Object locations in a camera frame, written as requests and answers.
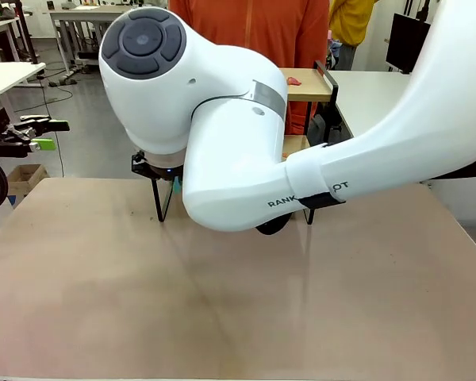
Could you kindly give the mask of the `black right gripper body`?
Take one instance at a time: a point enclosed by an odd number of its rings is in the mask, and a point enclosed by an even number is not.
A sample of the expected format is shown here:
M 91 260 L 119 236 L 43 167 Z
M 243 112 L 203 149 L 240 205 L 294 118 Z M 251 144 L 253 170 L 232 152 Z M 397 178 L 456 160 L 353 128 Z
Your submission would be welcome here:
M 181 177 L 183 174 L 183 166 L 178 167 L 154 167 L 148 163 L 144 163 L 144 174 L 154 180 L 174 181 L 176 177 Z

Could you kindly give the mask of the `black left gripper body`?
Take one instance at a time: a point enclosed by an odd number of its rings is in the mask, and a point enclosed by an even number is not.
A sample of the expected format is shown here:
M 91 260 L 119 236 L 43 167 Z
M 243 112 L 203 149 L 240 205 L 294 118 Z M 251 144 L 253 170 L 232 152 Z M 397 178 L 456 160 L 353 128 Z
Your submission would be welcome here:
M 0 157 L 26 157 L 28 155 L 28 138 L 18 132 L 6 110 L 0 106 Z

